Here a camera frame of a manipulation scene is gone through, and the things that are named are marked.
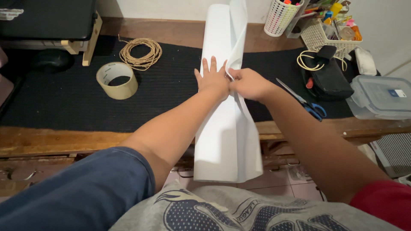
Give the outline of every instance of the jute twine coil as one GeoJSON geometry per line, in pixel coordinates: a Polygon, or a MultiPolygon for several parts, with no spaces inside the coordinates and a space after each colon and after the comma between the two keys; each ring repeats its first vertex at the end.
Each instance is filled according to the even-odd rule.
{"type": "Polygon", "coordinates": [[[134,39],[129,42],[120,40],[120,35],[118,36],[118,40],[120,42],[126,42],[127,44],[124,46],[123,49],[120,50],[120,58],[123,62],[127,63],[131,68],[139,71],[145,71],[153,64],[155,64],[158,59],[160,59],[163,50],[161,49],[160,45],[152,40],[152,39],[134,39]],[[141,57],[141,58],[134,58],[130,55],[131,50],[138,45],[146,45],[151,48],[151,51],[141,57]]]}

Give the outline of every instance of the scissors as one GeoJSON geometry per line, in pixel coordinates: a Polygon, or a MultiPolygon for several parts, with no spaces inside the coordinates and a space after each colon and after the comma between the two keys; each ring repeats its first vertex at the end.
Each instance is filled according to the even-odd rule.
{"type": "Polygon", "coordinates": [[[307,102],[305,99],[303,99],[301,96],[297,95],[293,90],[291,90],[287,85],[285,85],[283,82],[281,82],[279,79],[276,79],[287,91],[289,91],[295,98],[297,98],[300,101],[300,104],[304,107],[306,111],[308,111],[314,118],[316,118],[318,121],[322,121],[323,118],[327,117],[327,113],[324,110],[323,107],[321,107],[318,104],[313,104],[307,102]]]}

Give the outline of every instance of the blue scissors handle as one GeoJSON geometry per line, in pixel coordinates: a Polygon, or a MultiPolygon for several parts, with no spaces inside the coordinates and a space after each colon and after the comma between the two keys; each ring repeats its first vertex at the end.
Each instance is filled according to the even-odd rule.
{"type": "Polygon", "coordinates": [[[318,104],[311,103],[310,105],[307,103],[307,105],[304,105],[304,108],[320,122],[323,120],[323,118],[327,117],[327,113],[324,108],[318,104]]]}

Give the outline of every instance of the white mesh pen holder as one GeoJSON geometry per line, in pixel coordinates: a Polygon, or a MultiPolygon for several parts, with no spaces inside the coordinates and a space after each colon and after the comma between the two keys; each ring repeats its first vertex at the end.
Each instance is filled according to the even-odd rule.
{"type": "Polygon", "coordinates": [[[319,51],[324,45],[335,46],[335,56],[344,58],[362,41],[329,40],[323,30],[320,19],[310,20],[308,27],[302,32],[301,38],[308,50],[319,51]]]}
{"type": "Polygon", "coordinates": [[[279,37],[287,28],[288,24],[296,15],[298,9],[304,4],[304,0],[300,5],[284,4],[280,0],[273,0],[270,10],[268,11],[266,25],[264,31],[273,37],[279,37]]]}

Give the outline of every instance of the red sleeve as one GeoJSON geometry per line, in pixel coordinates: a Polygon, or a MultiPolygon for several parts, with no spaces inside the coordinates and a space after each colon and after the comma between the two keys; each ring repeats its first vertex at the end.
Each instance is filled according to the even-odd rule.
{"type": "Polygon", "coordinates": [[[350,205],[411,231],[411,187],[394,181],[377,181],[363,187],[350,205]]]}

